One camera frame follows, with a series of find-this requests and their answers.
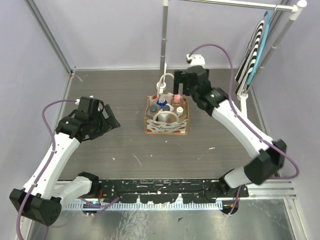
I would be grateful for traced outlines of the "pink pump soap bottle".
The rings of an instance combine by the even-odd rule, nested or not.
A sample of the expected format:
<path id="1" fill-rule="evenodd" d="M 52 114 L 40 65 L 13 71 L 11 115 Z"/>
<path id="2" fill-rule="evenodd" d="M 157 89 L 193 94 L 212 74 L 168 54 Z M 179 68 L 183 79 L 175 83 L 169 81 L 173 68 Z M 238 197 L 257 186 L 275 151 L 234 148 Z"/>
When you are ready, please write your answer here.
<path id="1" fill-rule="evenodd" d="M 174 108 L 178 108 L 178 107 L 184 107 L 185 102 L 183 97 L 180 94 L 175 94 L 173 96 L 173 98 L 170 101 L 170 104 L 174 107 Z"/>

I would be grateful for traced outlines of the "white bottle dark cap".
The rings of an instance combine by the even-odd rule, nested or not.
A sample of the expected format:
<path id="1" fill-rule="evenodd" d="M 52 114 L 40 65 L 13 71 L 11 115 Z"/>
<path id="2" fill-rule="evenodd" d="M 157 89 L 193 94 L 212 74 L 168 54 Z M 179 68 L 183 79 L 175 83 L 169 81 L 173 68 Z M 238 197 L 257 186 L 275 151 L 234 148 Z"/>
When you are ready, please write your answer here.
<path id="1" fill-rule="evenodd" d="M 163 112 L 174 112 L 175 111 L 175 108 L 170 105 L 170 104 L 166 104 L 162 107 L 162 111 Z"/>

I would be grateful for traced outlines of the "blue orange pump bottle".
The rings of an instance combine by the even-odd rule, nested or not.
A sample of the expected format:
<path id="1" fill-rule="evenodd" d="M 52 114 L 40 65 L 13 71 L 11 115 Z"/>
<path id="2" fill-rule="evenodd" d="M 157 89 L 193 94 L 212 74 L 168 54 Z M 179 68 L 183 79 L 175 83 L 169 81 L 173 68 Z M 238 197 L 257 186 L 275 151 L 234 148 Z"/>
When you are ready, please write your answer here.
<path id="1" fill-rule="evenodd" d="M 159 95 L 159 98 L 156 102 L 157 105 L 159 105 L 161 108 L 163 108 L 166 104 L 167 104 L 167 100 L 165 99 L 164 95 L 163 94 L 160 94 Z"/>

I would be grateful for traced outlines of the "clear square bottle black cap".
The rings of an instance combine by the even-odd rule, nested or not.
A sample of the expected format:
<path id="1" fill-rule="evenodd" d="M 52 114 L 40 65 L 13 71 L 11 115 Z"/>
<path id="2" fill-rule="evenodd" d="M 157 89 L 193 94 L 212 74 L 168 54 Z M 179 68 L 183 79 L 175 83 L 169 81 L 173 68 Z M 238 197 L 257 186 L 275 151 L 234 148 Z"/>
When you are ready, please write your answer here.
<path id="1" fill-rule="evenodd" d="M 152 104 L 146 112 L 146 117 L 152 120 L 154 116 L 158 113 L 158 111 L 159 106 L 157 104 Z"/>

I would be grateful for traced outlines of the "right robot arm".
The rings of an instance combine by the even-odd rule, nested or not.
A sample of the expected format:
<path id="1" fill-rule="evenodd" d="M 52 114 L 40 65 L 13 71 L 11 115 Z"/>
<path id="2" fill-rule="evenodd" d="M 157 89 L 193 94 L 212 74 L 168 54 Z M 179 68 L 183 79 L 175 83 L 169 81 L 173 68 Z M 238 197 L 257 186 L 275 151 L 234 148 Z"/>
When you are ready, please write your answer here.
<path id="1" fill-rule="evenodd" d="M 183 95 L 192 97 L 198 108 L 222 123 L 252 157 L 247 165 L 232 169 L 219 178 L 218 187 L 223 196 L 231 197 L 242 185 L 261 185 L 284 166 L 286 143 L 281 139 L 274 141 L 261 132 L 234 106 L 223 89 L 212 87 L 208 69 L 196 65 L 176 70 L 174 94 L 178 93 L 179 85 L 182 85 Z"/>

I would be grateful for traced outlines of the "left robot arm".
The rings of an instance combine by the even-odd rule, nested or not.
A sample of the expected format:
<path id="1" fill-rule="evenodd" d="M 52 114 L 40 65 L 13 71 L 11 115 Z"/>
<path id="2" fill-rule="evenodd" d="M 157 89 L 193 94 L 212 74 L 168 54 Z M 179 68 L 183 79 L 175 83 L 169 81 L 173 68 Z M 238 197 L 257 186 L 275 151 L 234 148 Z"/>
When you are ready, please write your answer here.
<path id="1" fill-rule="evenodd" d="M 9 195 L 19 217 L 51 226 L 64 206 L 81 196 L 95 198 L 100 193 L 98 176 L 88 172 L 79 173 L 70 183 L 55 189 L 66 163 L 82 142 L 121 126 L 110 105 L 102 100 L 82 96 L 74 103 L 77 108 L 49 132 L 51 146 L 32 177 L 22 189 L 14 188 Z"/>

